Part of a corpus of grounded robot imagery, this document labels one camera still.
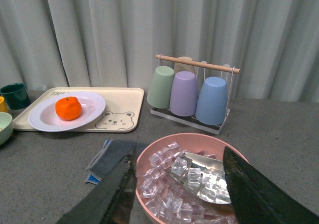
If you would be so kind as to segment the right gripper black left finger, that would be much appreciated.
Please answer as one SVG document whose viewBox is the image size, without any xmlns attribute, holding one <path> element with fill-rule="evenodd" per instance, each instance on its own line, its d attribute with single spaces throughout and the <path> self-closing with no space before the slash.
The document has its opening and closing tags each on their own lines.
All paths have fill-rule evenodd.
<svg viewBox="0 0 319 224">
<path fill-rule="evenodd" d="M 135 198 L 136 149 L 132 148 L 58 224 L 127 224 Z"/>
</svg>

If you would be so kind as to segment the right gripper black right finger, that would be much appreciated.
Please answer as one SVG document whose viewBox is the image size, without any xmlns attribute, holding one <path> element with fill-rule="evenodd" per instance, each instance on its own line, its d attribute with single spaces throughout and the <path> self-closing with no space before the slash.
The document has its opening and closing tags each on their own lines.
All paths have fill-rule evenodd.
<svg viewBox="0 0 319 224">
<path fill-rule="evenodd" d="M 317 224 L 319 217 L 247 163 L 231 148 L 223 154 L 227 189 L 240 224 Z"/>
</svg>

